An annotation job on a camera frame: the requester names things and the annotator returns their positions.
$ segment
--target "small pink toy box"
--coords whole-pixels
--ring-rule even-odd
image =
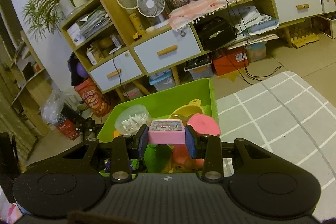
[[[185,130],[181,120],[153,120],[148,131],[149,144],[184,144]]]

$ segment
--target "green plastic tray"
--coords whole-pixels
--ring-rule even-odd
[[[112,141],[113,131],[115,130],[114,123],[117,117],[130,106],[144,105],[152,119],[167,119],[176,109],[189,104],[194,99],[200,99],[205,114],[213,117],[218,123],[212,81],[203,78],[117,105],[98,134],[98,139],[101,142]]]

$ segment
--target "gray plaid rug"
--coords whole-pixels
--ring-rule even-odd
[[[336,217],[336,109],[286,71],[217,100],[221,139],[245,138],[311,172],[320,182],[318,220]],[[233,173],[224,160],[225,175]]]

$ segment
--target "orange shoe box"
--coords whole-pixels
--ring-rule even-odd
[[[245,59],[245,65],[248,66],[249,62],[246,58],[246,52],[243,47],[234,48],[232,50],[228,50],[225,48],[221,48],[212,53],[212,64],[215,67],[216,73],[218,76],[227,74],[229,72],[235,71],[237,69],[244,68],[243,56]]]

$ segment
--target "yellow handle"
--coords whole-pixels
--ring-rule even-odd
[[[110,79],[110,78],[113,78],[114,76],[116,76],[116,75],[118,75],[118,74],[120,74],[120,73],[121,73],[121,69],[118,69],[118,70],[116,70],[116,71],[114,71],[114,72],[112,72],[112,73],[106,75],[106,77],[107,77],[108,79]]]
[[[297,8],[298,10],[308,9],[308,8],[309,8],[309,4],[301,4],[301,5],[297,5],[296,8]]]
[[[197,105],[197,106],[201,106],[202,105],[202,101],[200,99],[194,99],[192,100],[189,105]]]
[[[162,51],[157,52],[157,56],[163,56],[163,55],[165,55],[167,53],[170,53],[170,52],[173,52],[173,51],[176,51],[176,50],[177,50],[177,45],[173,45],[173,46],[171,46],[169,48],[166,48],[166,49],[164,49]]]

